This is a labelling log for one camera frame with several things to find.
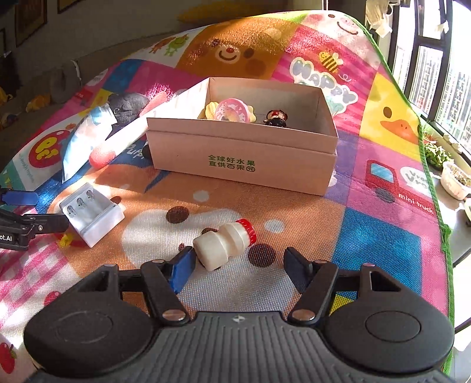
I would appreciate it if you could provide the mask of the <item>white yogurt drink bottle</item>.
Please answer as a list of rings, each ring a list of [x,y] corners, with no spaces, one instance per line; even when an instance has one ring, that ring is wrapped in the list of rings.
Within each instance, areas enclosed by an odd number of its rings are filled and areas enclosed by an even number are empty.
[[[214,271],[230,258],[242,255],[256,240],[253,225],[247,219],[239,219],[198,236],[193,240],[193,247],[204,268]]]

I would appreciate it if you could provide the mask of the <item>black plush toy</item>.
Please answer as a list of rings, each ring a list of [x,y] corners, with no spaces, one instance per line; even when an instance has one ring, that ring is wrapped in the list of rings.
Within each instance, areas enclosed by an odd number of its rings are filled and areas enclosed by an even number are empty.
[[[111,94],[107,100],[107,104],[117,122],[112,125],[112,132],[108,136],[108,139],[125,126],[135,121],[148,103],[148,97],[140,93]]]

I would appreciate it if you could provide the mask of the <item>white plastic holder block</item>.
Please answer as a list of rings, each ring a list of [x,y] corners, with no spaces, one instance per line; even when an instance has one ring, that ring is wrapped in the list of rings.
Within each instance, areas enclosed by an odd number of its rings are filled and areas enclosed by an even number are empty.
[[[118,204],[88,183],[63,199],[59,207],[88,247],[94,247],[125,218]]]

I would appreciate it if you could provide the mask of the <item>beige sofa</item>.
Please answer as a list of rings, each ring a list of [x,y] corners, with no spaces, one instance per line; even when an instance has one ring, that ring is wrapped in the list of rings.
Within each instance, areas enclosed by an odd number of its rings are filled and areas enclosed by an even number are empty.
[[[43,72],[22,85],[13,101],[1,107],[1,166],[5,167],[17,152],[39,132],[41,125],[59,110],[82,87],[99,73],[107,70],[120,59],[147,50],[168,34],[123,42],[90,53],[76,60]],[[51,105],[26,112],[26,105],[34,97],[50,95]]]

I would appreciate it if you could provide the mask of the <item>blue white cotton pad pack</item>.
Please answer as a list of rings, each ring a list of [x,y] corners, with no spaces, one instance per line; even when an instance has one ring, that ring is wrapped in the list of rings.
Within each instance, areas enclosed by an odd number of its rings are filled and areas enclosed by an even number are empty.
[[[104,143],[117,119],[108,103],[93,108],[75,127],[62,156],[62,181],[71,179]]]

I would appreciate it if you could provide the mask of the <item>grey neck pillow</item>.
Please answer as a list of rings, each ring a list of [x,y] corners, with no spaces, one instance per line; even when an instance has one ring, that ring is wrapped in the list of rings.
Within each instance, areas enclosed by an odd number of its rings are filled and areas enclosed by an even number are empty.
[[[49,77],[49,92],[55,104],[64,104],[82,87],[82,76],[74,60],[55,68]]]

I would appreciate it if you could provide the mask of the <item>pink cardboard box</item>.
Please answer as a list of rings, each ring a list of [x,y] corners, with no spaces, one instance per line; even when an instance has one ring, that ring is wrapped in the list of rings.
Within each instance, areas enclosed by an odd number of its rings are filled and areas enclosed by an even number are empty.
[[[155,168],[322,196],[337,160],[339,136],[318,87],[287,82],[209,77],[197,93],[195,120],[148,120],[147,140]],[[206,105],[237,98],[251,105],[253,123],[207,120]],[[281,109],[287,127],[263,123]]]

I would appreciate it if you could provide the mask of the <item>colourful cartoon play mat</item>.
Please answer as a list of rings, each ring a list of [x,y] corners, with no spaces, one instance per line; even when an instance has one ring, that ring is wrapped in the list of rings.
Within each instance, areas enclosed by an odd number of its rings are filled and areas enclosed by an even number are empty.
[[[322,89],[331,110],[339,141],[325,195],[157,170],[142,141],[67,182],[56,168],[29,166],[30,176],[43,179],[36,212],[57,212],[68,194],[91,184],[125,217],[94,247],[68,231],[39,236],[25,252],[1,252],[3,382],[22,382],[34,371],[22,342],[26,322],[81,277],[106,262],[129,269],[174,255],[198,234],[240,218],[254,225],[256,244],[217,271],[196,267],[180,295],[190,311],[289,311],[298,292],[282,270],[283,252],[295,247],[346,269],[374,263],[453,315],[447,228],[422,146],[384,127],[389,121],[418,133],[419,119],[370,35],[348,15],[268,14],[164,38],[100,72],[84,87],[87,104],[102,103],[121,83],[131,92],[174,97],[206,77],[234,77],[235,69],[208,55],[225,42],[266,42],[261,22],[280,28],[285,45],[267,77]]]

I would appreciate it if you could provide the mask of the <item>small dark figurine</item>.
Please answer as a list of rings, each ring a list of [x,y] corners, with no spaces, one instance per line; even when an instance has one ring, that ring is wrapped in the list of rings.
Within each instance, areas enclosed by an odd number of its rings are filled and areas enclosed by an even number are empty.
[[[287,114],[281,109],[273,109],[270,110],[267,115],[266,119],[263,121],[264,124],[269,126],[276,126],[276,127],[287,127]]]

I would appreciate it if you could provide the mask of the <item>pink round toy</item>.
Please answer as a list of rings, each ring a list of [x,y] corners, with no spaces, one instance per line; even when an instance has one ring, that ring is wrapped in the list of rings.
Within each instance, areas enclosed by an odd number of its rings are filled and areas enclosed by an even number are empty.
[[[237,98],[227,98],[220,102],[209,102],[204,110],[207,120],[220,120],[240,123],[253,123],[256,115],[251,105]]]

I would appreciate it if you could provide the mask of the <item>white plant pot bowl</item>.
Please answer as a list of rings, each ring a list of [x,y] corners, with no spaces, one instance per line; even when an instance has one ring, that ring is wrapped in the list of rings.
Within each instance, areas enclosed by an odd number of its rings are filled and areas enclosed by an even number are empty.
[[[454,162],[445,161],[442,164],[440,182],[445,191],[456,200],[464,200],[470,194],[470,176]]]

